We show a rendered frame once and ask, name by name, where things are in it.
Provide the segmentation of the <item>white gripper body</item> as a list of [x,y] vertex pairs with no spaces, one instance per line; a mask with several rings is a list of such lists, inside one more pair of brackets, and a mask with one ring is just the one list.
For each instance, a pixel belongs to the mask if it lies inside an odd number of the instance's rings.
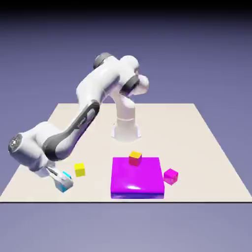
[[46,169],[53,178],[57,189],[70,189],[73,187],[73,180],[69,174],[54,167],[46,167]]

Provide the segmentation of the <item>small cyan cube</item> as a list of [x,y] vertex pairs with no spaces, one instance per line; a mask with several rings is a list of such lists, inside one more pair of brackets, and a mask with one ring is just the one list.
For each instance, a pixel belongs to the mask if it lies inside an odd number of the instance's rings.
[[60,175],[57,176],[57,186],[61,192],[65,192],[73,186],[73,181],[71,176],[66,172],[61,172]]

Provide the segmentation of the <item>small yellow cube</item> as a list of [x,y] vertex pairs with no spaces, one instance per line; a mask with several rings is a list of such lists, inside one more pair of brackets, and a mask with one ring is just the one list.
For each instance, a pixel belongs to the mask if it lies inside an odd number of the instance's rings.
[[83,163],[76,163],[74,165],[74,169],[75,169],[75,175],[76,175],[76,177],[85,176],[85,166],[84,166]]

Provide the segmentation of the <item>small red cube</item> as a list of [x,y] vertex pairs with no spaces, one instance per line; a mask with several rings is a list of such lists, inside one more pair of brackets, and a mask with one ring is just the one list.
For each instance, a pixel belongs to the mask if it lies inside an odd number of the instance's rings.
[[141,163],[141,160],[142,160],[142,153],[137,152],[137,151],[132,151],[129,154],[128,162],[130,165],[138,166]]

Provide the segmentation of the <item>small magenta cube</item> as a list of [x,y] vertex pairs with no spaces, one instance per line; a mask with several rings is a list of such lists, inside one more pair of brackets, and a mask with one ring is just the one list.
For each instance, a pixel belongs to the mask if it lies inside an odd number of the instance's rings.
[[164,172],[163,180],[169,185],[173,185],[178,180],[179,173],[173,169],[168,169]]

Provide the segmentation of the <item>large magenta box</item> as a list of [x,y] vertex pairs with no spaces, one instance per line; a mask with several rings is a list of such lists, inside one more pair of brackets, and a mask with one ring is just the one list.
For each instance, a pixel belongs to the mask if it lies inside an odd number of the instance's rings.
[[112,199],[163,199],[164,182],[158,157],[143,157],[138,166],[115,157],[111,174]]

